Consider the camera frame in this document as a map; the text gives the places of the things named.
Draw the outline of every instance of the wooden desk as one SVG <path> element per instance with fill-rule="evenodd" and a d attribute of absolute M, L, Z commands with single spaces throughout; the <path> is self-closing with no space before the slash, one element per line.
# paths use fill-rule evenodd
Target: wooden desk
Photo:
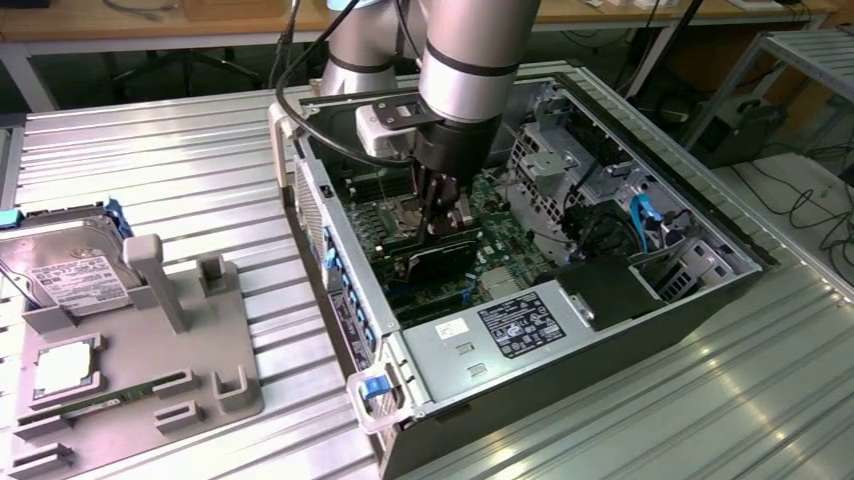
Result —
<path fill-rule="evenodd" d="M 689 1 L 655 13 L 651 25 L 665 31 L 647 57 L 650 66 Z M 811 26 L 817 26 L 834 7 L 825 0 L 806 1 L 814 17 Z M 597 9 L 582 0 L 542 0 L 535 31 L 641 28 L 650 14 L 650 10 L 617 7 L 607 2 Z M 53 0 L 51 8 L 39 10 L 0 9 L 0 35 L 5 40 L 0 42 L 0 60 L 32 111 L 56 108 L 29 62 L 36 55 L 272 44 L 287 22 L 287 13 L 266 19 L 204 22 L 190 22 L 180 10 L 163 12 L 162 16 L 163 21 L 151 21 L 112 10 L 101 0 Z M 694 23 L 781 22 L 790 17 L 787 9 L 746 12 L 726 0 L 706 0 Z M 327 25 L 326 0 L 303 0 L 295 41 L 314 40 Z M 646 73 L 649 69 L 642 69 L 635 83 L 642 83 Z"/>

